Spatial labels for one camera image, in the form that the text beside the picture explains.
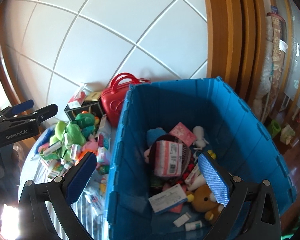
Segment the white cardboard tube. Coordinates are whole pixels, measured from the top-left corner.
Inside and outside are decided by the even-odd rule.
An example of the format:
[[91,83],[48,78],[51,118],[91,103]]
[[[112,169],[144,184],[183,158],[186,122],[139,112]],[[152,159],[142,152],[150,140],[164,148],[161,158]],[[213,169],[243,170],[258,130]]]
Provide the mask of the white cardboard tube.
[[187,189],[189,191],[195,191],[196,189],[198,189],[203,185],[206,185],[206,180],[204,176],[201,174],[194,180],[194,182],[190,186],[187,187]]

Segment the pink white long medicine box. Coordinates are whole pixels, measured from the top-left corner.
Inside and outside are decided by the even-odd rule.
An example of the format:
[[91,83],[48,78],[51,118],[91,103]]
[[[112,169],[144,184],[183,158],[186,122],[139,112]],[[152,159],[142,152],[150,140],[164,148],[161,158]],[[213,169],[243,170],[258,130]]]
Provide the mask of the pink white long medicine box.
[[193,168],[193,170],[190,172],[190,174],[185,179],[185,184],[188,186],[191,186],[195,179],[201,175],[200,169],[198,167],[198,164],[196,164]]

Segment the blue white paracetamol box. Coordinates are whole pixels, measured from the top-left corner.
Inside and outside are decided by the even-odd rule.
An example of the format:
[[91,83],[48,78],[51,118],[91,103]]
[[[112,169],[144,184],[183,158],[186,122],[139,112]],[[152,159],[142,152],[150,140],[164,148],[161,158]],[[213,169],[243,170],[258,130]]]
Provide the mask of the blue white paracetamol box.
[[187,195],[180,184],[162,191],[148,199],[154,213],[166,212],[187,201]]

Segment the teal label pill bottle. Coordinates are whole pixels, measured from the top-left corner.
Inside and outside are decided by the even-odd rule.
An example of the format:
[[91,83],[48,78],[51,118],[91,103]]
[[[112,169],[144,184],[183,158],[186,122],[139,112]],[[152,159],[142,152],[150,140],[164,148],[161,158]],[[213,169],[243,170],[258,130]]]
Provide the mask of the teal label pill bottle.
[[197,220],[197,221],[185,224],[186,231],[198,230],[198,229],[201,229],[202,227],[203,227],[203,223],[201,220]]

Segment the small white medicine box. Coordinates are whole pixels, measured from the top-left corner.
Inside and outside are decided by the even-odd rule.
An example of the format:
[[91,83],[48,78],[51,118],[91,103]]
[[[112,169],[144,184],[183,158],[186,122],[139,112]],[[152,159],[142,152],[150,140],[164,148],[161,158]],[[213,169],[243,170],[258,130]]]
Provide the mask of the small white medicine box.
[[191,219],[191,215],[186,212],[184,213],[183,215],[181,215],[179,218],[177,218],[173,224],[176,226],[176,227],[181,227],[182,225],[184,225],[185,223],[187,223],[190,219]]

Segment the brown teddy bear plush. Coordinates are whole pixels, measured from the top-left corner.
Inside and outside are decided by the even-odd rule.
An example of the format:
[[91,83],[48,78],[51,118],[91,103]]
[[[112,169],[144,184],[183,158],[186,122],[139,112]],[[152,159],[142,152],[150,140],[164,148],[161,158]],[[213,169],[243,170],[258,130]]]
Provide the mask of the brown teddy bear plush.
[[187,201],[191,203],[195,211],[204,213],[204,218],[210,224],[214,224],[225,206],[218,203],[213,192],[207,184],[198,187],[194,192],[186,191]]

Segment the pink white tissue pack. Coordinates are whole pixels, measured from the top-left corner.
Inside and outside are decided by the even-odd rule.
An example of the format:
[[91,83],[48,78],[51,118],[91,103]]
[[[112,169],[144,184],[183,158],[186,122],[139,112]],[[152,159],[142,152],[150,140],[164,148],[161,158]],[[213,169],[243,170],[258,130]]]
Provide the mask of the pink white tissue pack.
[[82,152],[82,146],[78,144],[72,144],[70,148],[70,158],[72,160],[77,160]]

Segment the green rectangular box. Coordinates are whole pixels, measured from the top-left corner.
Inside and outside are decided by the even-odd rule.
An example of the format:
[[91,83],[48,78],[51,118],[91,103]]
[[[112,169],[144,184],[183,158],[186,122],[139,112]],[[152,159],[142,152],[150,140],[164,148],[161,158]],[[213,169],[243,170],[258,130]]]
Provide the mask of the green rectangular box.
[[40,156],[44,160],[53,160],[53,159],[61,159],[61,150],[62,148],[46,148],[40,152]]

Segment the long white barcode box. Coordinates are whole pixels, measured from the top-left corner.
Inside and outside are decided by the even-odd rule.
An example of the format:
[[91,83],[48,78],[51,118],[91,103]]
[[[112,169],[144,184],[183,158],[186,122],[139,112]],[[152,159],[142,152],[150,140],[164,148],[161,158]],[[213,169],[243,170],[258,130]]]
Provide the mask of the long white barcode box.
[[61,147],[62,147],[62,142],[57,141],[54,144],[50,145],[45,150],[43,150],[43,155],[50,155],[51,153],[56,152]]

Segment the white plush figure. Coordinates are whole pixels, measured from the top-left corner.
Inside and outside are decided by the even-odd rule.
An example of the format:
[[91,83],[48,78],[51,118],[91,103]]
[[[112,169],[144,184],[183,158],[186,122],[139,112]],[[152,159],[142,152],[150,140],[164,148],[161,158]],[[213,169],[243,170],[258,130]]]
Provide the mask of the white plush figure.
[[204,129],[202,126],[195,126],[192,133],[196,136],[196,139],[193,142],[193,145],[196,148],[202,150],[209,144],[209,142],[204,138]]

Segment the green plush frog toy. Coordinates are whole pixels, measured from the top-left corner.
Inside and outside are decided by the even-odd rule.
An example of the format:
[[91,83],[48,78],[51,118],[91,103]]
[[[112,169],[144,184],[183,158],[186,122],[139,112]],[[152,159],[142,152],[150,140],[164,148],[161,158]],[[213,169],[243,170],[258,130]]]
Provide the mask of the green plush frog toy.
[[70,159],[71,146],[84,146],[89,137],[95,134],[99,123],[99,117],[87,111],[76,114],[73,121],[59,121],[54,127],[54,135],[49,139],[49,145],[59,143],[61,147],[55,151],[58,158]]

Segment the blue plastic crate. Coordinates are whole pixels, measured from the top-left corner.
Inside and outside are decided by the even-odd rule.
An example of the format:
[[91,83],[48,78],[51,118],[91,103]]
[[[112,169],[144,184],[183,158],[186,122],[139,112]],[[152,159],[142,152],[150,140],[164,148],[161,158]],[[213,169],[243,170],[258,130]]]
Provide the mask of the blue plastic crate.
[[295,198],[269,132],[221,78],[129,88],[107,182],[109,239],[280,239]]

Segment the pink packet in crate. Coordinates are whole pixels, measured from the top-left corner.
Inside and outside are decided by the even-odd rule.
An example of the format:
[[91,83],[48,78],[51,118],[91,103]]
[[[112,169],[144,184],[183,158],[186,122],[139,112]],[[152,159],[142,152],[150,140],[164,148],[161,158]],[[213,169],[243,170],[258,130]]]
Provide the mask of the pink packet in crate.
[[178,123],[169,134],[180,139],[188,147],[190,147],[196,139],[196,136],[181,122]]

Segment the black gift box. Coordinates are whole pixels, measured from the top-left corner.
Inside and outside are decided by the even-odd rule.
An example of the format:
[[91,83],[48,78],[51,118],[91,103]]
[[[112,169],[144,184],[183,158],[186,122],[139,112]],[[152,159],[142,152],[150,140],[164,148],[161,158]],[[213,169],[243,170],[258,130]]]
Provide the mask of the black gift box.
[[83,102],[81,107],[70,109],[69,106],[66,106],[64,112],[66,113],[69,120],[74,121],[76,116],[83,111],[91,111],[94,116],[98,116],[100,119],[105,115],[105,111],[102,106],[101,99],[98,101]]

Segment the green yoga mat roll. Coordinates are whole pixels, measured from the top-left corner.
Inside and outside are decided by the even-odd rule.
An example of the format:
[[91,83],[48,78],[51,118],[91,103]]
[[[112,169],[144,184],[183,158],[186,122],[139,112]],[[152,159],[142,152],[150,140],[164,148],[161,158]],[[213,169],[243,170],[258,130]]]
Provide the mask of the green yoga mat roll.
[[275,119],[273,119],[268,125],[267,130],[271,135],[271,138],[274,139],[276,135],[281,132],[281,125]]

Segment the red mini suitcase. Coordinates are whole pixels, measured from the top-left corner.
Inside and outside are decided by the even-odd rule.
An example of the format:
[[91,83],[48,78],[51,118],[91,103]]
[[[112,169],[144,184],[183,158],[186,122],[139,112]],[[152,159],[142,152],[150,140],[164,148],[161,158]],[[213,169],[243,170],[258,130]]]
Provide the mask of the red mini suitcase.
[[107,118],[112,127],[117,127],[120,119],[123,103],[130,85],[150,83],[148,79],[136,78],[130,73],[117,74],[110,85],[102,91],[101,101]]

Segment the rolled carpet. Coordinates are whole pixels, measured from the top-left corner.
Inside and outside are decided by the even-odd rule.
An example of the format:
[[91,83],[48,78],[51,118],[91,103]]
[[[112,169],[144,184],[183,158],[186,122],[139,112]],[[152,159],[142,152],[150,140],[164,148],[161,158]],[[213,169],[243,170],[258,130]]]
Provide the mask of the rolled carpet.
[[253,113],[260,122],[265,121],[279,95],[286,51],[286,22],[280,15],[269,12],[266,16],[264,62],[252,106]]

